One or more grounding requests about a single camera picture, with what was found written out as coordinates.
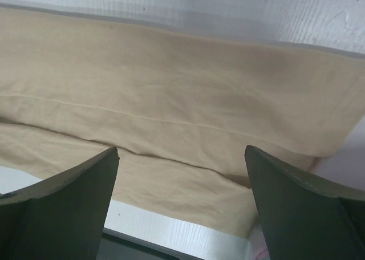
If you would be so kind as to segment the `beige t shirt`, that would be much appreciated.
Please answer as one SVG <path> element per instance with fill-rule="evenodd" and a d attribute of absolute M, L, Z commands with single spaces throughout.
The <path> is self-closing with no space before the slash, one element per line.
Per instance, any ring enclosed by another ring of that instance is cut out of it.
<path fill-rule="evenodd" d="M 113 198 L 168 217 L 246 238 L 246 146 L 307 170 L 363 116 L 362 58 L 1 9 L 1 165 L 115 147 Z"/>

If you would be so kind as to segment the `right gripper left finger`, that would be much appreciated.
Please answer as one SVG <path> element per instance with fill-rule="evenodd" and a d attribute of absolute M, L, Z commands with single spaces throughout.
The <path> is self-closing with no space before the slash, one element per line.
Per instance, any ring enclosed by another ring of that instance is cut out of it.
<path fill-rule="evenodd" d="M 95 259 L 118 166 L 109 148 L 1 195 L 1 259 Z"/>

